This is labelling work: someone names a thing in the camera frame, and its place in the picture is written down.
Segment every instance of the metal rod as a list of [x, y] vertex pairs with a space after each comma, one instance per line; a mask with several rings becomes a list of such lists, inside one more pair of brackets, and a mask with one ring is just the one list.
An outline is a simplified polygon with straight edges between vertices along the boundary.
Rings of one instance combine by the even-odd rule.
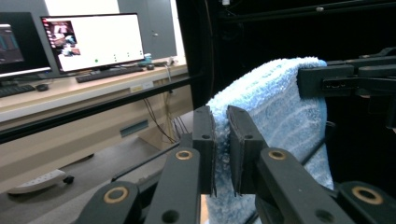
[[161, 150], [160, 152], [157, 152], [156, 154], [154, 154], [153, 156], [151, 156], [147, 160], [141, 161], [138, 164], [136, 164], [136, 165], [134, 165], [134, 166], [132, 166], [130, 168], [127, 168], [127, 169], [119, 172], [118, 174], [114, 175], [113, 178], [111, 178], [111, 182], [114, 182], [114, 181], [118, 180], [120, 177], [123, 177], [124, 175], [127, 175], [127, 174], [131, 173], [132, 171], [134, 171], [135, 169], [141, 167], [142, 165], [157, 159], [158, 157], [160, 157], [161, 155], [165, 154], [166, 152], [178, 147], [178, 145], [179, 145], [179, 143], [176, 143], [176, 144], [172, 145], [171, 147], [169, 147], [169, 148], [167, 148], [165, 150]]
[[156, 95], [165, 91], [170, 91], [175, 88], [179, 88], [182, 86], [186, 86], [191, 84], [193, 81], [198, 80], [202, 76], [195, 77], [184, 77], [178, 81], [174, 81], [171, 83], [167, 83], [158, 87], [150, 88], [147, 90], [143, 90], [139, 93], [131, 93], [126, 96], [122, 96], [116, 98], [114, 100], [105, 101], [96, 105], [85, 106], [73, 111], [65, 112], [59, 115], [55, 115], [49, 118], [36, 120], [33, 122], [29, 122], [26, 124], [22, 124], [17, 127], [5, 129], [0, 131], [0, 144], [4, 144], [6, 142], [10, 142], [34, 133], [39, 133], [42, 131], [46, 131], [51, 128], [55, 128], [57, 126], [78, 120], [84, 119], [89, 116], [105, 112], [109, 109], [113, 109], [115, 107], [119, 107], [122, 105], [127, 105], [133, 103], [135, 101], [139, 101], [150, 97], [152, 95]]
[[353, 1], [351, 3], [340, 3], [329, 4], [329, 5], [319, 5], [313, 7], [299, 7], [295, 9], [286, 9], [273, 12], [263, 12], [263, 13], [251, 13], [247, 15], [238, 15], [234, 17], [219, 17], [220, 23], [236, 23], [236, 22], [246, 22], [246, 21], [270, 21], [279, 20], [286, 18], [296, 18], [314, 15], [324, 15], [330, 13], [341, 13], [350, 11], [361, 11], [366, 9], [374, 8], [386, 8], [386, 7], [396, 7], [395, 3], [367, 3], [367, 1]]

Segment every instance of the black enclosure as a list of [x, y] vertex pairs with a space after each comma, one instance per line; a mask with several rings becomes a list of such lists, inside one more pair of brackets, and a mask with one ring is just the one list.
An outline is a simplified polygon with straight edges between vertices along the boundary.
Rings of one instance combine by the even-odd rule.
[[[393, 1], [177, 0], [194, 107], [278, 58], [357, 59], [396, 46]], [[326, 98], [338, 129], [328, 142], [336, 182], [360, 180], [396, 196], [396, 134], [359, 96]]]

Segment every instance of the cable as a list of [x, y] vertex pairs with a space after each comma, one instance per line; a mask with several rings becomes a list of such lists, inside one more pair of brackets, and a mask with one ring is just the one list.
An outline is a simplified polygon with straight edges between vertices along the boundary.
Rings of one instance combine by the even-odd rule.
[[318, 150], [334, 135], [334, 132], [337, 128], [337, 124], [331, 122], [331, 121], [326, 121], [326, 128], [327, 132], [325, 136], [320, 139], [320, 141], [311, 149], [311, 151], [306, 155], [303, 160], [301, 161], [301, 165], [306, 165], [309, 160], [318, 152]]
[[254, 211], [253, 214], [247, 219], [245, 224], [253, 224], [257, 220], [257, 218], [259, 218], [259, 214]]
[[175, 123], [175, 120], [173, 120], [172, 122], [173, 122], [173, 124], [174, 124], [174, 126], [175, 126], [175, 133], [176, 133], [176, 136], [177, 136], [178, 139], [180, 139], [180, 138], [181, 138], [181, 134], [180, 134], [180, 131], [178, 130], [178, 127], [177, 127], [177, 125], [176, 125], [176, 123]]
[[172, 149], [174, 149], [176, 147], [178, 147], [178, 143], [176, 143], [175, 145], [173, 145], [173, 146], [171, 146], [171, 147], [169, 147], [169, 148], [167, 148], [165, 150], [161, 150], [161, 151], [157, 152], [156, 154], [154, 154], [153, 156], [151, 156], [147, 160], [139, 162], [137, 165], [134, 165], [134, 166], [132, 166], [132, 167], [126, 169], [126, 170], [121, 171], [119, 174], [116, 174], [116, 175], [113, 176], [113, 178], [111, 178], [111, 182], [114, 182], [117, 179], [119, 179], [120, 177], [123, 177], [124, 175], [127, 175], [127, 174], [131, 173], [132, 171], [136, 170], [137, 168], [147, 164], [150, 161], [153, 161], [153, 160], [157, 159], [161, 155], [169, 152], [170, 150], [172, 150]]
[[163, 103], [164, 103], [164, 107], [165, 107], [165, 114], [166, 114], [166, 127], [168, 129], [168, 133], [170, 133], [173, 136], [173, 132], [171, 131], [171, 126], [172, 126], [172, 114], [169, 110], [169, 93], [168, 92], [164, 92], [163, 93]]
[[[210, 36], [209, 42], [212, 41], [209, 44], [210, 45], [210, 53], [212, 55], [212, 58], [215, 58], [215, 49], [214, 49], [214, 46], [213, 46], [213, 38], [214, 38], [214, 36], [213, 36], [213, 27], [212, 27], [212, 20], [210, 18], [210, 13], [209, 13], [209, 6], [207, 5], [207, 0], [205, 0], [205, 9], [206, 9], [207, 23], [209, 24], [209, 36]], [[212, 97], [213, 91], [214, 91], [214, 88], [215, 88], [215, 86], [214, 86], [214, 84], [215, 84], [214, 83], [215, 82], [215, 66], [214, 66], [213, 62], [212, 62], [212, 66], [211, 67], [212, 67], [212, 69], [211, 69], [212, 77], [211, 77], [210, 93], [209, 93], [210, 97]]]
[[169, 82], [172, 82], [170, 68], [169, 68], [168, 64], [165, 64], [164, 66], [166, 67], [166, 71], [168, 72]]
[[186, 130], [186, 133], [188, 133], [188, 132], [189, 132], [189, 130], [187, 129], [186, 125], [184, 124], [184, 121], [183, 121], [183, 119], [182, 119], [181, 117], [178, 117], [178, 119], [179, 119], [179, 121], [181, 122], [181, 124], [182, 124], [182, 126], [183, 126], [184, 130]]
[[173, 138], [171, 138], [171, 137], [163, 130], [163, 128], [161, 128], [161, 126], [158, 124], [157, 118], [155, 117], [154, 111], [152, 110], [152, 107], [151, 107], [151, 104], [150, 104], [150, 102], [149, 102], [149, 99], [144, 99], [144, 102], [145, 102], [146, 108], [148, 109], [148, 113], [150, 114], [150, 116], [151, 116], [152, 120], [154, 121], [154, 123], [157, 125], [157, 128], [160, 130], [160, 132], [161, 132], [163, 135], [165, 135], [165, 136], [169, 139], [169, 141], [170, 141], [172, 144], [175, 143], [176, 140], [173, 139]]
[[244, 0], [240, 0], [240, 1], [238, 1], [237, 3], [234, 3], [233, 5], [229, 5], [228, 7], [227, 7], [227, 11], [228, 11], [228, 9], [231, 9], [231, 8], [233, 8], [233, 7], [237, 7], [239, 4], [241, 4], [242, 2], [243, 2]]

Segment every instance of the keyboard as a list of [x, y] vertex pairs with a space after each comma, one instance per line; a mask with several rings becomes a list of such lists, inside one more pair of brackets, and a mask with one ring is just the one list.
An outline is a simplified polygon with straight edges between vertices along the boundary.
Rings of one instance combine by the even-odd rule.
[[35, 88], [31, 85], [0, 87], [0, 98], [28, 91], [35, 91]]
[[135, 73], [135, 72], [143, 72], [144, 69], [141, 67], [128, 67], [125, 69], [120, 69], [120, 70], [110, 70], [110, 71], [104, 71], [98, 74], [92, 74], [84, 77], [76, 77], [76, 81], [78, 83], [82, 82], [89, 82], [89, 81], [94, 81], [102, 78], [107, 78], [107, 77], [117, 77], [121, 75], [126, 75], [130, 73]]

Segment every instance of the black cable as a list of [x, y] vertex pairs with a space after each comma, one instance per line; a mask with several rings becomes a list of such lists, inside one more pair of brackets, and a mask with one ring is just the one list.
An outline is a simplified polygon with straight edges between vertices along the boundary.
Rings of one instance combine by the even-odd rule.
[[153, 64], [156, 67], [165, 67], [166, 65], [168, 65], [168, 62], [158, 62], [158, 63], [153, 63]]
[[157, 128], [160, 130], [160, 132], [161, 132], [163, 135], [165, 135], [165, 136], [169, 139], [169, 141], [170, 141], [171, 143], [175, 143], [176, 140], [173, 139], [173, 138], [171, 138], [171, 137], [161, 128], [161, 126], [158, 124], [157, 118], [155, 117], [155, 114], [154, 114], [154, 111], [153, 111], [153, 109], [152, 109], [152, 107], [151, 107], [151, 104], [150, 104], [150, 102], [149, 102], [149, 99], [144, 99], [144, 102], [145, 102], [146, 108], [148, 109], [148, 113], [150, 114], [150, 116], [151, 116], [152, 120], [154, 121], [154, 123], [157, 125]]
[[228, 11], [228, 9], [237, 7], [237, 6], [238, 6], [239, 4], [241, 4], [243, 1], [244, 1], [244, 0], [240, 0], [240, 1], [238, 1], [237, 3], [233, 3], [232, 5], [229, 5], [228, 7], [226, 7], [226, 8], [227, 8], [227, 11]]
[[253, 224], [257, 220], [257, 218], [259, 218], [259, 214], [254, 211], [253, 214], [247, 219], [245, 224]]
[[174, 126], [175, 126], [176, 135], [177, 135], [177, 137], [180, 139], [181, 134], [180, 134], [180, 131], [178, 130], [178, 127], [177, 127], [177, 125], [176, 125], [176, 123], [175, 123], [175, 120], [173, 120], [172, 122], [173, 122], [173, 124], [174, 124]]
[[180, 129], [181, 129], [181, 133], [184, 133], [183, 127], [181, 126], [180, 121], [178, 121], [178, 117], [177, 117], [176, 119], [174, 119], [174, 123], [175, 123], [175, 125], [176, 125], [176, 123], [177, 123], [178, 126], [179, 126]]
[[[210, 36], [210, 53], [212, 56], [212, 61], [213, 58], [215, 58], [215, 47], [213, 46], [213, 27], [212, 27], [212, 20], [210, 18], [210, 13], [209, 13], [209, 6], [207, 4], [207, 0], [205, 0], [205, 11], [206, 11], [206, 18], [207, 18], [207, 23], [208, 23], [208, 28], [209, 28], [209, 36]], [[211, 66], [211, 73], [212, 73], [212, 77], [211, 77], [211, 83], [210, 83], [210, 97], [212, 97], [213, 95], [213, 91], [215, 89], [215, 65], [212, 62], [212, 66]]]
[[186, 133], [188, 133], [188, 132], [189, 132], [189, 130], [187, 129], [186, 125], [184, 124], [184, 121], [183, 121], [183, 119], [182, 119], [181, 117], [178, 117], [178, 118], [179, 118], [179, 120], [180, 120], [180, 122], [181, 122], [182, 126], [184, 127], [184, 130], [186, 130]]
[[113, 178], [111, 178], [111, 182], [114, 182], [114, 181], [116, 181], [117, 179], [119, 179], [120, 177], [122, 177], [122, 176], [124, 176], [124, 175], [127, 175], [127, 174], [129, 174], [129, 173], [131, 173], [133, 170], [135, 170], [135, 169], [141, 167], [142, 165], [144, 165], [144, 164], [146, 164], [146, 163], [148, 163], [148, 162], [150, 162], [150, 161], [153, 161], [153, 160], [157, 159], [157, 158], [160, 157], [161, 155], [165, 154], [166, 152], [168, 152], [168, 151], [170, 151], [170, 150], [172, 150], [172, 149], [174, 149], [174, 148], [176, 148], [176, 147], [178, 147], [178, 143], [176, 143], [175, 145], [173, 145], [173, 146], [171, 146], [171, 147], [169, 147], [169, 148], [167, 148], [167, 149], [165, 149], [165, 150], [161, 150], [160, 152], [157, 152], [156, 154], [154, 154], [153, 156], [151, 156], [151, 157], [148, 158], [147, 160], [142, 161], [142, 162], [138, 163], [137, 165], [134, 165], [134, 166], [132, 166], [132, 167], [130, 167], [130, 168], [128, 168], [128, 169], [125, 169], [125, 170], [121, 171], [120, 173], [114, 175]]
[[334, 131], [337, 127], [337, 125], [333, 122], [327, 121], [326, 122], [326, 127], [328, 128], [325, 136], [320, 139], [320, 141], [312, 148], [312, 150], [309, 152], [305, 158], [303, 158], [301, 165], [306, 165], [306, 163], [311, 160], [311, 158], [317, 153], [317, 151], [325, 144], [334, 134]]

